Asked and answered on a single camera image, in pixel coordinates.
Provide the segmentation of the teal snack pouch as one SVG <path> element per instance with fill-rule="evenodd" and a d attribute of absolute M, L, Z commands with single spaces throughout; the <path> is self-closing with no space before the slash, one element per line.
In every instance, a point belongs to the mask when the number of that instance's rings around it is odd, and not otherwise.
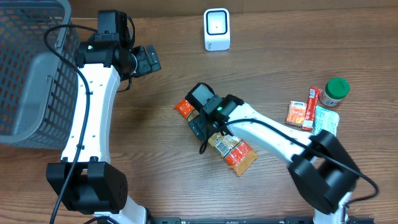
<path fill-rule="evenodd" d="M 339 122 L 340 116 L 338 113 L 317 106 L 312 134 L 317 135 L 322 130 L 325 130 L 336 136 Z"/>

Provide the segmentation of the green lidded jar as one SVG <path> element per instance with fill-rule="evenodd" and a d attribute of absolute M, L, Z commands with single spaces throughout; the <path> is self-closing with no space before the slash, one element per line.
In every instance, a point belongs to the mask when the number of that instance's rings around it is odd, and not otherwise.
<path fill-rule="evenodd" d="M 350 91 L 347 80 L 341 77 L 332 78 L 321 91 L 319 100 L 325 106 L 336 106 Z"/>

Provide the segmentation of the thin red snack stick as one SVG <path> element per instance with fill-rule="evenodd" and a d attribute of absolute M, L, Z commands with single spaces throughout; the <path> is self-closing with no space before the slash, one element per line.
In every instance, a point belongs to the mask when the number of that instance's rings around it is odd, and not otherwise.
<path fill-rule="evenodd" d="M 309 89 L 309 96 L 307 101 L 307 109 L 305 112 L 305 117 L 302 125 L 302 129 L 305 131 L 313 130 L 313 123 L 315 120 L 316 107 L 319 100 L 319 94 L 321 89 L 311 86 Z"/>

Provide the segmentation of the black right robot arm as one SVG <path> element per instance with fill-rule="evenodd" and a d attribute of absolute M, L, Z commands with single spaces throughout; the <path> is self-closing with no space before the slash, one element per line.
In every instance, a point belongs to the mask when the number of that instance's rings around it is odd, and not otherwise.
<path fill-rule="evenodd" d="M 201 141 L 221 133 L 257 144 L 286 163 L 299 194 L 315 209 L 314 223 L 348 222 L 360 170 L 334 134 L 289 128 L 237 96 L 220 97 L 206 83 L 197 83 L 185 99 L 199 113 L 189 126 Z"/>

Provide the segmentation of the orange tissue packet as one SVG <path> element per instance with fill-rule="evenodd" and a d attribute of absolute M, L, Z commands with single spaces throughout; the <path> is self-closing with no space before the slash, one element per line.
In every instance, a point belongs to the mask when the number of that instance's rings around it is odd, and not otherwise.
<path fill-rule="evenodd" d="M 287 117 L 285 119 L 286 124 L 302 127 L 307 104 L 301 101 L 291 101 L 289 103 Z"/>

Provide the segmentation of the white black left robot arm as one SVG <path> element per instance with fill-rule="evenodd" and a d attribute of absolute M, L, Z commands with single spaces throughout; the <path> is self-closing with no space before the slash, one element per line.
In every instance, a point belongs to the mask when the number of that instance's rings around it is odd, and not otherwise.
<path fill-rule="evenodd" d="M 109 131 L 120 83 L 160 70 L 154 47 L 135 45 L 129 15 L 102 10 L 70 68 L 78 76 L 72 128 L 60 161 L 46 170 L 56 204 L 98 223 L 153 223 L 150 211 L 129 196 L 126 175 L 111 165 Z"/>

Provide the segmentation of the red snack package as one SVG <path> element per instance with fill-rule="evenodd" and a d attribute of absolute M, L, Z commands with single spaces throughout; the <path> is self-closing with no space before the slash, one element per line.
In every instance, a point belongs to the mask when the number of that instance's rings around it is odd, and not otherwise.
<path fill-rule="evenodd" d="M 174 106 L 186 120 L 192 111 L 197 111 L 187 100 L 181 100 Z M 208 144 L 222 157 L 233 169 L 238 177 L 252 165 L 258 158 L 256 152 L 242 139 L 231 135 L 215 133 L 208 140 Z"/>

